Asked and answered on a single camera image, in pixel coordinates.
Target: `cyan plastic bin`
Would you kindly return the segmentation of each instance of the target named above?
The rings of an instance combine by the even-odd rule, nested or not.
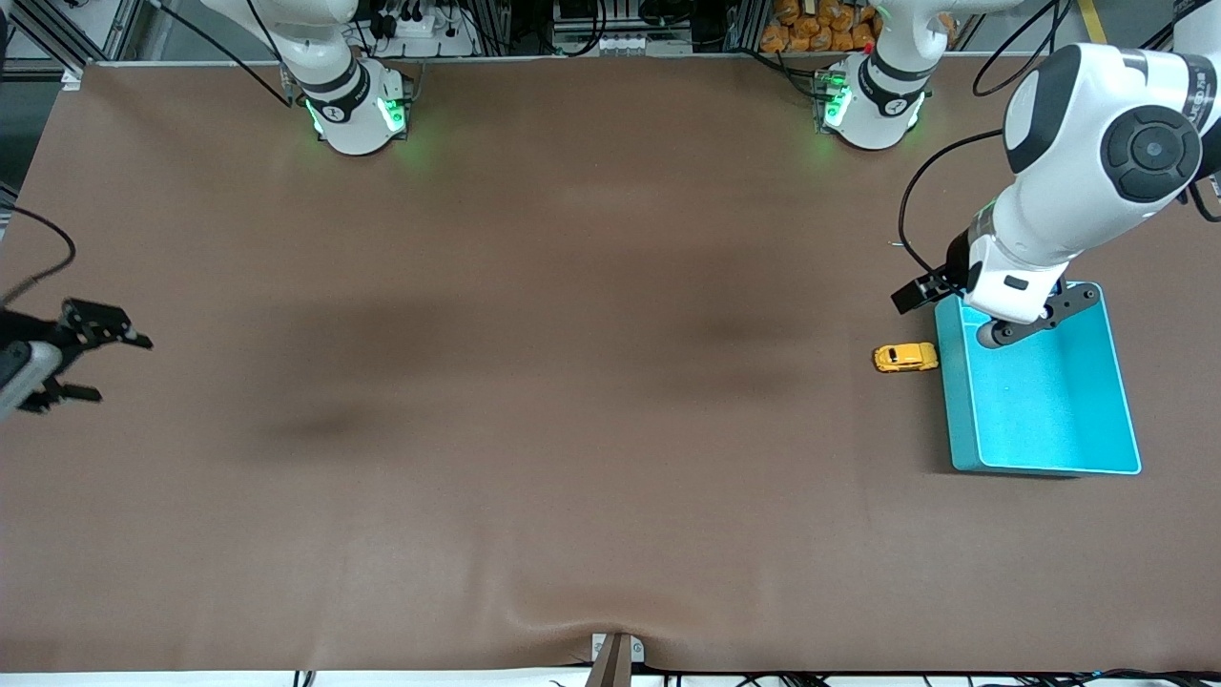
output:
[[[937,305],[954,467],[1024,475],[1137,475],[1140,454],[1099,303],[1011,347],[984,349],[989,316],[951,295]]]

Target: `toy car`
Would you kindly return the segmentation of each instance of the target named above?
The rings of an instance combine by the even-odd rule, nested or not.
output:
[[[878,372],[923,372],[940,364],[937,349],[928,340],[923,343],[896,343],[873,353],[873,365]]]

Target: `black cable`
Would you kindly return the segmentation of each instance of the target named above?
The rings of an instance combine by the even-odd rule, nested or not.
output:
[[[482,38],[484,40],[491,43],[492,45],[496,45],[497,48],[501,48],[501,49],[512,49],[513,48],[513,43],[505,43],[504,40],[501,40],[498,38],[496,38],[495,35],[488,35],[484,31],[484,28],[481,26],[479,26],[479,22],[475,21],[474,12],[471,12],[473,16],[470,17],[470,20],[468,20],[466,18],[466,12],[462,11],[462,6],[459,6],[457,2],[454,2],[454,6],[457,6],[458,11],[462,13],[462,23],[463,23],[463,26],[466,29],[470,29],[470,27],[475,27],[475,33],[477,33],[480,35],[480,38]]]
[[[772,71],[775,71],[775,72],[785,73],[785,67],[780,66],[777,62],[773,62],[772,60],[768,60],[762,52],[759,52],[757,50],[751,50],[750,48],[730,48],[729,50],[726,50],[726,52],[741,52],[742,55],[750,55],[751,57],[755,59],[755,61],[759,62],[761,65],[766,66],[767,68],[769,68]],[[791,73],[791,74],[794,74],[794,76],[803,76],[803,77],[807,77],[807,78],[814,78],[814,72],[811,71],[811,70],[794,70],[794,68],[790,68],[790,70],[788,70],[788,72]]]
[[[267,39],[267,46],[271,48],[271,54],[276,56],[276,61],[280,63],[284,62],[284,57],[280,54],[280,48],[276,48],[276,41],[271,39],[271,32],[267,31],[266,24],[263,23],[263,17],[259,16],[259,11],[254,9],[254,0],[245,0],[245,6],[250,9],[250,13],[254,15],[254,21],[259,22],[259,28],[263,29],[263,37]]]
[[[593,16],[593,35],[590,37],[589,43],[586,43],[580,50],[569,55],[569,57],[580,57],[590,50],[593,50],[602,43],[602,38],[607,34],[607,0],[598,0],[598,11],[602,15],[602,28],[598,28],[598,17]]]
[[[360,46],[364,48],[365,55],[372,57],[374,54],[369,48],[369,39],[365,38],[365,29],[360,28],[360,22],[352,22],[352,23],[357,24],[357,34],[360,35]]]
[[[940,160],[943,156],[954,150],[957,150],[958,148],[962,148],[963,145],[969,145],[972,143],[985,140],[988,138],[995,138],[1004,132],[1005,129],[994,128],[991,131],[985,131],[984,133],[968,135],[966,138],[950,143],[949,145],[941,148],[937,153],[933,153],[933,156],[924,160],[924,164],[921,165],[918,170],[916,170],[915,174],[912,174],[912,179],[907,182],[907,188],[904,190],[904,199],[900,200],[899,203],[899,240],[902,244],[904,249],[907,250],[907,254],[911,255],[913,260],[916,260],[916,264],[918,264],[924,270],[926,273],[928,273],[933,278],[937,278],[938,281],[941,282],[943,286],[957,293],[958,295],[963,294],[962,289],[950,283],[949,281],[945,279],[944,276],[938,273],[938,271],[933,268],[933,265],[928,264],[924,260],[924,257],[919,256],[919,253],[917,253],[916,249],[912,248],[911,242],[907,240],[907,200],[911,198],[912,189],[916,188],[916,183],[919,181],[922,176],[924,176],[924,172],[927,172],[928,168],[932,167],[933,164]],[[969,687],[974,687],[974,683],[969,683]]]
[[[976,20],[976,23],[971,27],[971,33],[961,37],[958,39],[957,48],[955,48],[955,49],[956,50],[966,50],[967,46],[971,44],[971,41],[974,40],[976,34],[979,33],[979,27],[983,26],[984,20],[987,20],[987,18],[988,18],[988,12],[984,12],[984,13],[979,15],[979,18]]]
[[[1059,2],[1060,0],[1048,0],[1046,5],[1040,7],[1038,12],[1031,15],[1031,18],[1026,20],[1026,22],[1022,23],[1022,26],[1017,27],[1017,31],[1010,34],[1010,37],[1006,38],[1005,41],[1000,44],[1000,48],[996,48],[996,50],[988,57],[988,60],[984,61],[984,65],[979,67],[979,72],[976,74],[976,79],[971,82],[971,93],[973,93],[976,98],[984,98],[987,95],[991,95],[993,93],[996,93],[998,90],[1022,78],[1023,76],[1026,76],[1026,72],[1031,71],[1031,66],[1034,65],[1034,61],[1038,60],[1039,55],[1043,54],[1043,49],[1046,48],[1055,39],[1055,34],[1056,31],[1060,28],[1060,24],[1063,23],[1066,18],[1068,18],[1068,13],[1072,11],[1073,0],[1065,1],[1062,13],[1053,12],[1051,28],[1048,31],[1048,35],[1043,39],[1043,43],[1040,43],[1039,46],[1034,49],[1034,52],[1031,55],[1031,59],[1027,60],[1024,65],[1022,65],[1022,68],[1017,70],[1016,72],[1013,72],[1012,76],[998,83],[996,85],[989,88],[988,90],[979,90],[979,82],[983,81],[984,74],[988,73],[988,70],[990,70],[991,66],[996,63],[996,60],[1000,59],[1001,54],[1005,50],[1007,50],[1009,46],[1012,45],[1013,41],[1018,39],[1018,37],[1021,37],[1032,26],[1034,26],[1034,22],[1043,18],[1043,15],[1046,15],[1049,11],[1053,11],[1053,9],[1059,7]]]
[[[1159,45],[1166,41],[1175,33],[1175,22],[1170,22],[1166,26],[1158,29],[1156,33],[1149,37],[1148,40],[1140,44],[1142,50],[1154,49],[1156,50]]]
[[[1221,222],[1221,215],[1214,214],[1209,210],[1208,205],[1204,204],[1204,196],[1200,195],[1200,187],[1197,185],[1197,183],[1192,183],[1187,187],[1187,193],[1190,194],[1192,201],[1195,203],[1195,209],[1200,211],[1200,216],[1205,220],[1214,223]]]
[[[31,288],[38,286],[38,282],[67,268],[67,266],[71,265],[73,260],[76,260],[76,242],[72,240],[72,237],[68,236],[68,232],[63,231],[62,228],[59,227],[59,225],[56,225],[55,222],[53,222],[51,220],[44,217],[38,212],[33,212],[20,205],[13,205],[11,203],[4,203],[4,201],[0,201],[0,207],[4,207],[12,212],[17,212],[18,215],[26,215],[27,217],[34,221],[42,222],[45,227],[60,234],[60,238],[62,238],[63,243],[66,243],[68,246],[68,254],[62,260],[55,262],[54,265],[44,268],[38,273],[27,276],[26,278],[17,282],[17,286],[13,286],[7,292],[5,292],[5,294],[0,297],[0,308],[7,308],[10,303],[16,300],[17,298],[21,298]]]
[[[784,72],[784,77],[788,78],[789,83],[797,89],[797,93],[801,93],[811,100],[818,100],[818,94],[816,94],[812,89],[806,88],[800,81],[797,81],[794,73],[789,70],[789,66],[784,63],[784,56],[780,52],[775,54],[775,59],[780,62],[780,71]]]
[[[189,21],[187,21],[178,12],[175,12],[170,7],[166,7],[165,5],[162,5],[161,0],[147,0],[147,1],[150,5],[153,5],[154,7],[156,7],[158,10],[161,10],[162,12],[165,12],[166,15],[168,15],[176,22],[178,22],[182,26],[189,28],[199,38],[203,38],[204,40],[206,40],[208,43],[210,43],[212,48],[216,48],[217,50],[220,50],[221,52],[223,52],[230,60],[233,60],[234,62],[237,62],[237,66],[242,67],[242,70],[244,70],[245,73],[250,74],[250,78],[253,78],[254,81],[258,81],[259,84],[263,85],[263,88],[265,88],[267,90],[267,93],[271,93],[272,98],[275,98],[276,100],[278,100],[281,105],[283,105],[286,107],[292,107],[293,106],[292,100],[284,98],[280,92],[277,92],[275,88],[272,88],[272,85],[270,83],[267,83],[266,81],[264,81],[263,77],[260,77],[259,74],[254,73],[254,70],[252,70],[249,65],[247,65],[245,62],[242,61],[241,57],[238,57],[237,55],[234,55],[233,52],[231,52],[228,50],[228,48],[225,48],[223,45],[221,45],[220,43],[217,43],[215,38],[212,38],[211,35],[208,35],[208,33],[205,33],[204,29],[201,29],[198,26],[195,26],[195,24],[190,23]]]
[[[1053,16],[1053,18],[1060,16],[1060,0],[1055,0],[1055,9],[1051,10],[1051,16]],[[1055,52],[1056,51],[1056,29],[1057,28],[1060,28],[1060,24],[1053,22],[1053,24],[1051,24],[1051,44],[1048,48],[1048,52]]]

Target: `brown tabletop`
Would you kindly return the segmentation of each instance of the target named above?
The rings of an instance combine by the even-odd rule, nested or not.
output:
[[[1219,234],[1082,257],[1144,472],[957,475],[889,293],[911,172],[999,126],[949,61],[867,154],[748,60],[436,65],[407,142],[313,139],[237,70],[92,68],[22,203],[77,264],[20,301],[156,340],[0,426],[0,667],[1221,667]],[[930,257],[1010,179],[923,182]],[[5,279],[62,248],[17,220]]]

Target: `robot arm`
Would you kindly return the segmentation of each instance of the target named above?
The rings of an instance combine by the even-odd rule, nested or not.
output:
[[[871,0],[884,29],[871,54],[830,67],[845,74],[842,103],[823,113],[824,126],[867,150],[889,148],[915,123],[924,84],[945,55],[941,12],[993,12],[1021,0]]]
[[[59,320],[0,309],[0,421],[13,411],[45,414],[66,400],[101,401],[92,387],[57,377],[82,355],[109,343],[151,349],[121,308],[68,299]]]
[[[305,92],[314,127],[339,153],[372,153],[405,131],[410,98],[402,73],[357,59],[343,38],[357,0],[203,1],[259,40],[271,40]]]
[[[1221,0],[1210,1],[1179,16],[1208,27],[1216,44]],[[1000,347],[1088,306],[1087,293],[1062,294],[1068,262],[1221,166],[1217,65],[1215,56],[1109,45],[1057,50],[1009,103],[1004,140],[1016,179],[955,238],[937,273],[893,295],[899,310],[957,289],[993,315],[982,342]],[[1059,311],[1063,304],[1071,311]]]

